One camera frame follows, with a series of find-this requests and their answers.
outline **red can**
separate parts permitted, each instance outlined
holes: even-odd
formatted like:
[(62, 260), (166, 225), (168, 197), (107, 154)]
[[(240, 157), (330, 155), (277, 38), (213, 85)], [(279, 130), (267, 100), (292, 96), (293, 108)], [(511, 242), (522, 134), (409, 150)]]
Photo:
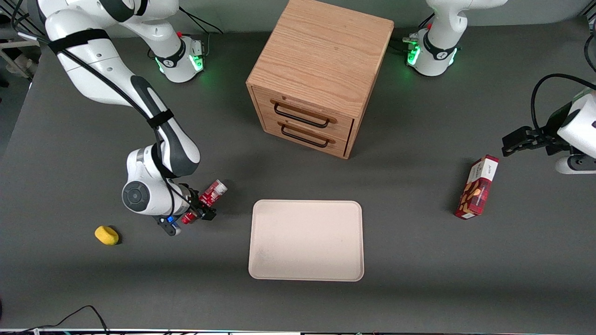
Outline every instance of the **red can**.
[[(227, 190), (228, 188), (224, 185), (224, 183), (222, 183), (219, 180), (216, 180), (205, 192), (203, 192), (198, 197), (198, 199), (201, 200), (202, 203), (207, 205), (207, 207), (211, 207), (219, 199), (219, 197), (221, 197), (222, 194), (225, 193), (225, 191)], [(193, 212), (193, 210), (188, 209), (188, 212), (182, 215), (180, 221), (183, 224), (188, 225), (195, 221), (197, 217), (197, 214)]]
[(227, 190), (228, 188), (224, 185), (224, 183), (216, 180), (205, 192), (203, 192), (203, 194), (201, 194), (201, 196), (198, 197), (198, 199), (208, 207), (211, 207)]
[(186, 212), (186, 214), (182, 215), (182, 218), (180, 219), (180, 221), (183, 224), (188, 225), (196, 219), (197, 219), (197, 215), (192, 210), (188, 210), (188, 212)]

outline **gray table surface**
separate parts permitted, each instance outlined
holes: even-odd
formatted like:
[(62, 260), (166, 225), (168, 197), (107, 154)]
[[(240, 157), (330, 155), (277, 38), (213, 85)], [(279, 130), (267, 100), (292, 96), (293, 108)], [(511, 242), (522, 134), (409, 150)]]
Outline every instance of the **gray table surface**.
[[(181, 181), (229, 185), (217, 218), (177, 237), (120, 199), (127, 154), (154, 140), (148, 126), (132, 108), (81, 96), (46, 52), (0, 167), (0, 325), (93, 304), (111, 328), (593, 333), (596, 177), (558, 174), (543, 150), (518, 153), (501, 160), (483, 216), (452, 214), (471, 163), (500, 157), (501, 137), (530, 124), (539, 78), (594, 79), (587, 36), (584, 20), (471, 27), (436, 78), (388, 53), (347, 161), (261, 130), (244, 81), (268, 34), (212, 36), (206, 71), (183, 84), (157, 71), (141, 40), (116, 40), (200, 147), (199, 169)], [(546, 83), (541, 122), (581, 89)], [(252, 279), (251, 211), (263, 198), (358, 201), (364, 278)], [(99, 225), (124, 243), (100, 244)], [(88, 312), (65, 326), (99, 324)]]

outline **robotic arm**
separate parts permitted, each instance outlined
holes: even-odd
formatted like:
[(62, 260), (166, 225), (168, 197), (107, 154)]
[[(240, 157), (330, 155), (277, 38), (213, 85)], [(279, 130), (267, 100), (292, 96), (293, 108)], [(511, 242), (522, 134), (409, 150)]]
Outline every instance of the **robotic arm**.
[[(131, 152), (126, 166), (128, 180), (122, 191), (131, 211), (152, 216), (169, 234), (180, 232), (176, 220), (187, 213), (212, 219), (215, 210), (199, 201), (199, 193), (172, 178), (192, 174), (200, 161), (195, 143), (182, 130), (157, 92), (122, 62), (103, 31), (121, 24), (150, 46), (160, 69), (172, 82), (185, 82), (203, 69), (202, 45), (179, 37), (164, 19), (178, 10), (178, 0), (38, 0), (50, 48), (75, 87), (86, 97), (105, 104), (133, 106), (142, 110), (149, 125), (162, 139)], [(98, 76), (74, 62), (68, 50), (117, 86), (122, 94)]]
[(422, 27), (403, 41), (409, 43), (407, 65), (425, 76), (438, 76), (453, 63), (468, 18), (463, 11), (502, 6), (507, 0), (426, 0), (434, 11), (432, 28)]
[(575, 96), (555, 111), (544, 127), (524, 126), (502, 140), (504, 157), (542, 147), (549, 156), (568, 151), (568, 155), (555, 163), (558, 172), (596, 173), (596, 92), (587, 90)]

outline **plastic tray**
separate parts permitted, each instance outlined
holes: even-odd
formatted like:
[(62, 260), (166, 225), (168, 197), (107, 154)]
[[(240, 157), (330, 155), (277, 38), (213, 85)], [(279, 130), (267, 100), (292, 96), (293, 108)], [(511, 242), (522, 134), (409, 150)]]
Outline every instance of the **plastic tray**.
[(256, 279), (359, 281), (364, 275), (360, 204), (257, 201), (249, 273)]

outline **drawer handle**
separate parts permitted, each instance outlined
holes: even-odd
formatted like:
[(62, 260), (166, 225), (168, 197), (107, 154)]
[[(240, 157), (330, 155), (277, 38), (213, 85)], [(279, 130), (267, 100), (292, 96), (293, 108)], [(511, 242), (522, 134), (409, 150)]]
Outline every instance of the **drawer handle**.
[(282, 111), (277, 110), (277, 107), (279, 107), (279, 106), (280, 106), (279, 103), (275, 103), (275, 105), (273, 106), (273, 110), (275, 110), (275, 114), (281, 115), (281, 116), (285, 116), (285, 117), (287, 117), (289, 119), (296, 120), (296, 121), (299, 121), (299, 122), (302, 122), (302, 123), (306, 123), (309, 126), (314, 126), (314, 127), (317, 127), (317, 128), (326, 128), (327, 125), (329, 125), (329, 121), (331, 121), (330, 119), (327, 119), (327, 121), (325, 121), (325, 123), (320, 124), (320, 123), (316, 123), (316, 122), (309, 121), (309, 120), (306, 120), (306, 119), (302, 119), (301, 117), (293, 116), (292, 114), (284, 113)]
[(298, 141), (302, 141), (302, 142), (308, 143), (310, 145), (314, 145), (319, 148), (325, 148), (327, 146), (327, 144), (329, 144), (329, 142), (330, 142), (330, 140), (327, 139), (327, 140), (325, 140), (325, 144), (320, 144), (317, 142), (313, 142), (309, 139), (302, 138), (302, 137), (294, 135), (294, 134), (290, 134), (289, 132), (284, 131), (284, 129), (285, 129), (285, 125), (281, 125), (281, 133), (284, 134), (285, 136), (292, 137), (294, 139), (297, 139)]

